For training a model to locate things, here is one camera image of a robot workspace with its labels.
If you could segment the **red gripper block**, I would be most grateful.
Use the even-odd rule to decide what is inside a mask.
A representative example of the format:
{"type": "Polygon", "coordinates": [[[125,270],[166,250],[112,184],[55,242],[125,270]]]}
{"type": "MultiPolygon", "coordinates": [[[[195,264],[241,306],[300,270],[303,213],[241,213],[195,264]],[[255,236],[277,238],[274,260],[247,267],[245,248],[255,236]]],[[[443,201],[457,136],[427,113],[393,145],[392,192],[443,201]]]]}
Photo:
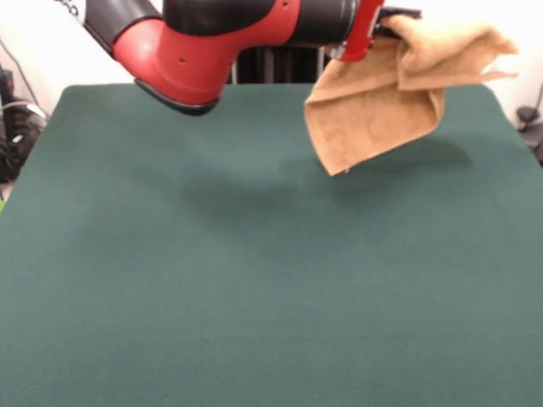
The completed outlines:
{"type": "Polygon", "coordinates": [[[380,25],[375,29],[379,15],[381,19],[396,15],[420,19],[423,15],[420,9],[382,7],[383,0],[361,0],[358,2],[349,35],[341,46],[340,61],[354,62],[365,58],[368,49],[372,45],[374,31],[375,37],[400,39],[395,31],[384,25],[380,25]]]}

